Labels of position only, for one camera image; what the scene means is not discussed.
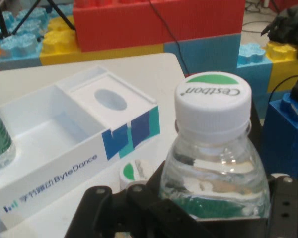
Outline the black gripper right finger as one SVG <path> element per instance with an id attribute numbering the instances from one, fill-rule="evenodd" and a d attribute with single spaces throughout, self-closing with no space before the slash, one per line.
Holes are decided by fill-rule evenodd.
<path id="1" fill-rule="evenodd" d="M 250 238 L 298 238 L 298 102 L 269 103 L 261 134 L 260 157 L 269 178 L 271 210 L 267 219 L 248 222 Z"/>

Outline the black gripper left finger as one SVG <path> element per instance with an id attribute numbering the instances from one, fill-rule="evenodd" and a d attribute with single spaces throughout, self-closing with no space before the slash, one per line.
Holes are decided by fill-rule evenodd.
<path id="1" fill-rule="evenodd" d="M 212 238 L 214 235 L 169 199 L 158 197 L 164 163 L 146 184 L 116 194 L 108 186 L 87 189 L 71 221 L 73 238 Z"/>

